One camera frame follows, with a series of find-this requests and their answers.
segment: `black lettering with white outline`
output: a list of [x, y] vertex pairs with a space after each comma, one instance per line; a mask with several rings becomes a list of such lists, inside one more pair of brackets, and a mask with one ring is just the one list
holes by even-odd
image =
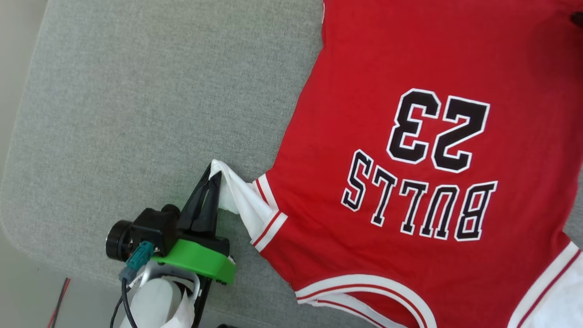
[[450, 155], [448, 151], [453, 146], [482, 133], [486, 127], [489, 111], [490, 104], [461, 97], [448, 97], [443, 120], [456, 124], [460, 118], [465, 118], [466, 121], [437, 135], [431, 154], [431, 160], [436, 169], [459, 173], [470, 167], [471, 152], [458, 151], [456, 155]]
[[459, 187], [453, 184], [442, 184], [438, 186], [431, 196], [431, 202], [425, 220], [423, 221], [423, 228], [419, 235], [424, 237], [431, 237], [433, 235], [433, 222], [435, 220], [437, 208], [441, 204], [441, 199], [447, 196], [447, 203], [441, 211], [441, 216], [438, 224], [438, 229], [435, 232], [434, 238], [447, 240], [449, 235], [448, 225], [451, 220], [451, 215], [454, 209], [456, 200], [458, 199]]
[[349, 188], [344, 189], [344, 194], [342, 196], [342, 205], [350, 208], [353, 212], [360, 209], [362, 205], [362, 200], [364, 194], [366, 193], [366, 185], [358, 178], [358, 173], [362, 172], [364, 177], [367, 179], [370, 177], [370, 172], [373, 168], [373, 159], [368, 156], [361, 149], [354, 152], [352, 157], [352, 164], [350, 165], [350, 173], [348, 174], [348, 185], [352, 187], [353, 190]]
[[391, 130], [387, 152], [400, 162], [417, 164], [427, 157], [428, 142], [414, 140], [411, 146], [404, 144], [406, 137], [419, 137], [423, 122], [411, 118], [413, 109], [420, 107], [422, 116], [438, 118], [441, 102], [433, 91], [411, 89], [401, 96]]
[[[478, 183], [470, 186], [466, 191], [466, 197], [458, 218], [455, 239], [459, 242], [479, 240], [482, 236], [482, 224], [490, 203], [490, 196], [496, 191], [498, 181]], [[472, 207], [476, 197], [480, 197], [477, 207]], [[466, 229], [469, 220], [472, 220], [472, 228]]]
[[402, 233], [413, 235], [415, 232], [415, 224], [413, 223], [415, 221], [415, 216], [417, 215], [419, 201], [421, 200], [421, 197], [427, 193], [428, 187], [429, 184], [426, 182], [403, 179], [399, 195], [407, 196], [410, 191], [413, 191], [413, 197], [411, 197], [411, 203], [409, 204], [407, 216], [401, 225]]
[[373, 184], [379, 187], [381, 180], [385, 182], [385, 187], [382, 189], [381, 201], [378, 203], [377, 211], [373, 214], [373, 218], [370, 221], [370, 223], [378, 226], [382, 226], [383, 222], [385, 222], [385, 209], [389, 203], [389, 198], [391, 198], [393, 187], [397, 185], [398, 181], [394, 175], [377, 165], [374, 170]]

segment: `red stripe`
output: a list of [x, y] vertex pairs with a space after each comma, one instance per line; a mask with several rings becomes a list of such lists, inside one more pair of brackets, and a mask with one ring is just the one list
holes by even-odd
[[577, 254], [575, 254], [575, 256], [573, 256], [573, 258], [569, 261], [569, 263], [567, 263], [567, 265], [561, 270], [561, 272], [559, 272], [559, 274], [553, 279], [553, 281], [550, 282], [550, 284], [547, 286], [547, 288], [545, 288], [545, 290], [536, 299], [535, 303], [531, 306], [531, 308], [528, 310], [528, 312], [524, 315], [524, 317], [522, 317], [522, 320], [520, 320], [520, 323], [518, 324], [517, 328], [520, 328], [522, 326], [524, 321], [526, 321], [526, 318], [528, 318], [528, 316], [531, 315], [532, 311], [534, 311], [535, 307], [538, 305], [540, 300], [546, 295], [546, 293], [549, 291], [549, 289], [551, 289], [553, 287], [554, 283], [557, 282], [557, 280], [559, 280], [561, 278], [561, 276], [565, 273], [565, 271], [567, 271], [569, 269], [569, 267], [573, 264], [573, 262], [575, 262], [575, 260], [577, 259], [577, 257], [579, 257], [579, 255], [581, 255], [581, 252], [577, 252]]
[[377, 286], [377, 285], [367, 285], [367, 284], [353, 284], [353, 285], [343, 285], [343, 286], [334, 286], [334, 287], [330, 287], [330, 288], [326, 288], [326, 289], [322, 289], [320, 291], [317, 292], [313, 292], [312, 294], [306, 295], [306, 296], [302, 296], [302, 297], [298, 297], [298, 300], [302, 300], [302, 299], [306, 299], [306, 298], [311, 298], [316, 294], [321, 294], [324, 292], [328, 292], [328, 291], [333, 291], [336, 289], [341, 289], [341, 288], [352, 288], [352, 287], [368, 287], [368, 288], [375, 288], [375, 289], [381, 289], [387, 292], [390, 292], [392, 294], [395, 294], [397, 297], [399, 297], [400, 299], [402, 299], [403, 301], [407, 302], [414, 310], [415, 312], [417, 312], [417, 315], [419, 315], [419, 317], [421, 318], [421, 321], [423, 322], [423, 327], [427, 327], [427, 322], [425, 322], [425, 318], [423, 317], [423, 315], [421, 314], [421, 311], [419, 311], [419, 309], [417, 308], [417, 306], [415, 306], [415, 304], [411, 303], [410, 300], [408, 300], [406, 297], [404, 297], [403, 295], [397, 293], [396, 291], [386, 288], [386, 287], [382, 287], [382, 286]]
[[271, 218], [271, 221], [269, 221], [269, 224], [267, 225], [267, 227], [265, 227], [265, 230], [263, 230], [263, 232], [261, 233], [261, 235], [259, 236], [259, 238], [257, 238], [257, 240], [253, 243], [253, 247], [257, 246], [257, 244], [259, 243], [259, 241], [261, 241], [261, 239], [263, 237], [265, 237], [265, 234], [267, 234], [267, 231], [269, 230], [269, 228], [271, 228], [271, 226], [273, 225], [273, 223], [275, 222], [275, 219], [281, 214], [281, 211], [278, 211], [273, 218]]
[[378, 323], [376, 320], [373, 320], [371, 317], [369, 317], [369, 316], [365, 315], [364, 313], [362, 313], [360, 311], [357, 311], [357, 310], [355, 310], [355, 309], [353, 309], [353, 308], [351, 308], [349, 306], [346, 306], [344, 304], [338, 304], [338, 303], [334, 303], [334, 302], [330, 302], [330, 301], [325, 301], [325, 300], [318, 301], [318, 303], [328, 303], [328, 304], [340, 306], [341, 308], [345, 308], [345, 309], [348, 309], [348, 310], [350, 310], [352, 312], [358, 313], [359, 315], [362, 315], [363, 317], [367, 318], [368, 320], [374, 322], [379, 327], [386, 328], [385, 326], [383, 326], [380, 323]]
[[261, 184], [259, 183], [259, 179], [257, 179], [255, 182], [257, 183], [257, 189], [259, 190], [259, 194], [261, 195], [261, 198], [263, 198], [263, 200], [267, 203], [267, 198], [265, 198], [265, 194], [263, 193], [263, 189], [261, 189]]

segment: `jersey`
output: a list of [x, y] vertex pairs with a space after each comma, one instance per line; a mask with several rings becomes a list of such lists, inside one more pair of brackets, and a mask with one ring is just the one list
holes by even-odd
[[378, 327], [583, 327], [579, 4], [326, 0], [273, 165], [224, 163], [300, 303]]

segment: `black cable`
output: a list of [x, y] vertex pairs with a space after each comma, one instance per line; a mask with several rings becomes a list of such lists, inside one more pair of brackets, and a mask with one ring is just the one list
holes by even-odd
[[120, 299], [117, 301], [117, 304], [115, 305], [115, 309], [113, 309], [113, 315], [111, 316], [111, 321], [110, 321], [110, 328], [113, 328], [113, 324], [115, 321], [115, 317], [117, 316], [117, 310], [120, 308], [121, 302], [123, 302], [124, 299], [120, 296]]
[[65, 282], [63, 282], [63, 287], [61, 287], [61, 293], [59, 294], [59, 300], [57, 301], [57, 307], [55, 307], [55, 316], [52, 319], [51, 328], [55, 328], [57, 324], [57, 315], [59, 314], [59, 308], [61, 307], [61, 303], [63, 302], [63, 296], [65, 296], [65, 288], [67, 287], [67, 283], [69, 282], [69, 278], [65, 278]]
[[128, 302], [128, 280], [123, 278], [121, 280], [121, 298], [123, 299], [124, 309], [125, 309], [125, 316], [128, 317], [129, 324], [132, 328], [138, 328], [136, 325], [136, 321], [134, 321], [134, 317], [132, 316], [132, 312], [129, 310], [129, 302]]

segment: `jersey hem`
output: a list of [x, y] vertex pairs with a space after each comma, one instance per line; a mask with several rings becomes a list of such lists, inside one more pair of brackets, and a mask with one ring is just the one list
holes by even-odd
[[[510, 317], [507, 328], [527, 327], [525, 322], [530, 317], [538, 315], [538, 312], [544, 312], [543, 300], [558, 293], [557, 289], [561, 284], [562, 276], [576, 270], [572, 264], [580, 258], [580, 255], [579, 248], [570, 242], [528, 289]], [[579, 280], [583, 283], [583, 277], [579, 276]]]
[[267, 175], [262, 175], [257, 178], [257, 180], [253, 181], [253, 188], [271, 208], [275, 208], [276, 210], [279, 209], [275, 197], [273, 196], [273, 192], [271, 191], [271, 186], [267, 181]]
[[260, 233], [257, 236], [251, 236], [251, 244], [253, 247], [257, 249], [258, 252], [261, 252], [265, 246], [271, 242], [273, 237], [277, 234], [279, 229], [283, 226], [283, 224], [287, 220], [287, 215], [282, 213], [279, 210], [274, 210], [271, 218], [268, 222], [265, 223], [264, 227], [261, 229]]
[[340, 307], [352, 314], [365, 316], [366, 320], [376, 321], [373, 324], [377, 326], [395, 327], [395, 322], [374, 311], [364, 302], [354, 297], [345, 298], [349, 292], [370, 292], [391, 298], [409, 310], [420, 328], [437, 328], [431, 309], [417, 293], [403, 284], [377, 275], [349, 274], [321, 280], [296, 291], [296, 298], [299, 304], [314, 305], [317, 302], [321, 306]]

